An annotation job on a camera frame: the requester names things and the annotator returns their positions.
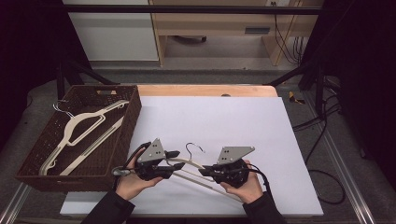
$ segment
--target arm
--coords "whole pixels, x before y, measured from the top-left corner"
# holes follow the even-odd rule
[[[243,207],[248,218],[253,224],[277,224],[287,223],[282,215],[277,211],[275,204],[267,193],[262,192],[259,178],[256,173],[249,172],[247,182],[236,189],[231,185],[221,182],[227,193],[238,196],[244,203]]]
[[[135,161],[136,157],[130,161],[127,167],[134,168]],[[134,205],[129,201],[142,192],[143,189],[154,187],[161,180],[161,177],[151,179],[150,181],[142,180],[134,173],[123,176],[120,179],[116,191],[108,192],[81,223],[122,223],[131,215],[132,211],[134,211]]]

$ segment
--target silver floor strip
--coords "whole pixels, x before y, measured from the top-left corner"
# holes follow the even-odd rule
[[[20,183],[20,186],[18,187],[17,191],[15,191],[15,194],[9,202],[7,208],[0,216],[0,224],[14,223],[31,189],[31,187]]]
[[[305,101],[307,102],[313,116],[317,115],[315,107],[314,107],[314,97],[312,94],[303,92]],[[319,125],[319,131],[323,130],[324,125]],[[334,164],[334,168],[337,174],[340,177],[340,181],[343,184],[346,194],[352,204],[355,213],[361,222],[361,224],[374,224],[375,220],[373,215],[370,212],[369,207],[367,206],[366,202],[361,195],[361,191],[359,190],[355,180],[353,179],[352,174],[349,172],[344,160],[342,159],[337,146],[335,145],[334,141],[332,140],[332,136],[328,130],[325,130],[323,134],[323,140],[326,143],[326,148],[328,150],[329,156],[332,159],[332,163]]]

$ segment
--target hand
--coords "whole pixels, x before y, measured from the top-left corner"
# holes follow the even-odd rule
[[[225,188],[227,193],[238,196],[243,203],[253,203],[262,196],[262,186],[260,185],[259,178],[254,172],[248,173],[247,182],[242,185],[239,189],[233,186],[221,182],[220,185]]]
[[[144,148],[140,149],[136,156],[132,158],[132,160],[127,165],[128,168],[134,168],[134,162],[136,161],[137,155],[144,150]],[[154,187],[158,182],[163,180],[162,177],[156,177],[149,181],[142,180],[135,173],[131,173],[130,175],[123,176],[120,179],[120,183],[117,186],[116,193],[121,196],[121,198],[130,201],[132,198],[136,197],[143,189]]]

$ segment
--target wooden desk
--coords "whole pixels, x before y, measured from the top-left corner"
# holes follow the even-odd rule
[[[151,5],[193,5],[193,6],[269,6],[267,0],[149,0]],[[321,7],[324,0],[289,0],[281,7]],[[220,15],[220,14],[151,14],[154,34],[157,42],[160,64],[166,50],[166,39],[169,35],[258,35],[262,37],[269,58],[273,65],[279,65],[285,50],[279,34],[276,34],[275,15]],[[291,36],[309,37],[317,20],[316,15],[278,15],[277,29],[286,40]],[[260,34],[250,33],[247,28],[261,28]]]
[[[256,149],[246,159],[267,175],[279,212],[294,217],[323,215],[283,101],[276,97],[273,87],[139,85],[138,88],[142,111],[131,150],[136,144],[158,137],[165,150],[179,150],[179,157],[188,158],[185,144],[193,142],[205,153],[194,151],[192,159],[210,165],[216,162],[222,147],[254,146]],[[240,97],[220,97],[224,93]],[[191,166],[183,169],[197,173]],[[224,191],[214,182],[205,181],[205,184]],[[86,216],[103,196],[103,192],[69,192],[61,214]],[[133,216],[138,217],[245,215],[240,202],[177,176],[144,190],[133,202],[136,204]]]

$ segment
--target white cabinet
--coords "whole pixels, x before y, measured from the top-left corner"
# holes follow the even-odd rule
[[[147,0],[64,0],[65,4],[147,5]],[[158,61],[149,13],[69,13],[90,61]]]

